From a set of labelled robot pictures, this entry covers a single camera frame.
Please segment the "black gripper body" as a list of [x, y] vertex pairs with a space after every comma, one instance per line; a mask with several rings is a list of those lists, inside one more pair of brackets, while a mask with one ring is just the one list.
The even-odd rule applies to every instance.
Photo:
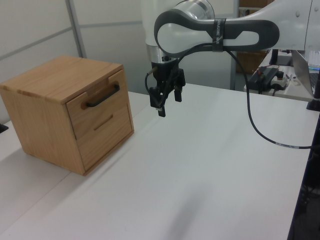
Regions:
[[152, 68], [157, 67], [157, 70], [153, 73], [153, 77], [156, 80], [156, 86], [157, 87], [164, 87], [167, 83], [167, 80], [169, 79], [170, 73], [173, 70], [172, 74], [172, 86], [180, 86], [180, 71], [179, 67], [176, 66], [178, 62], [177, 58], [174, 58], [170, 61], [165, 62], [151, 62]]

